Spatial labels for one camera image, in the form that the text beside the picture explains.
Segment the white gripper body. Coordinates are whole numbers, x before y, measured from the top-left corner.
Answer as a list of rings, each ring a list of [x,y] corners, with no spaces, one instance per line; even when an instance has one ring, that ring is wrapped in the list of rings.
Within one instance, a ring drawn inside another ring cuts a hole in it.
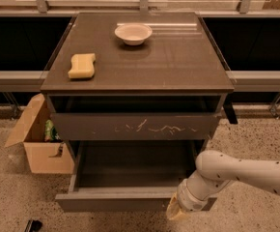
[[[209,197],[209,186],[203,179],[184,179],[178,186],[177,199],[186,212],[201,211],[208,204]]]

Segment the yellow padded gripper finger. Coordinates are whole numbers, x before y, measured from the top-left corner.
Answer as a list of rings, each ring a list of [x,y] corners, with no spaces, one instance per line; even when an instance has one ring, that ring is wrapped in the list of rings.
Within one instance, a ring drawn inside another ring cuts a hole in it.
[[[179,195],[175,192],[166,209],[166,216],[169,220],[183,220],[188,218],[190,211],[184,207],[179,199]]]

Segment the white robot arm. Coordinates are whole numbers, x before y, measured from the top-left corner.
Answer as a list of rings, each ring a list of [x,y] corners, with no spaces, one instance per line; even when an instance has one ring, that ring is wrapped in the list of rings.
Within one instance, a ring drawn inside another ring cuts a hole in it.
[[[195,160],[196,170],[181,181],[166,210],[170,220],[186,218],[203,211],[214,195],[232,182],[280,196],[280,160],[236,159],[206,150]]]

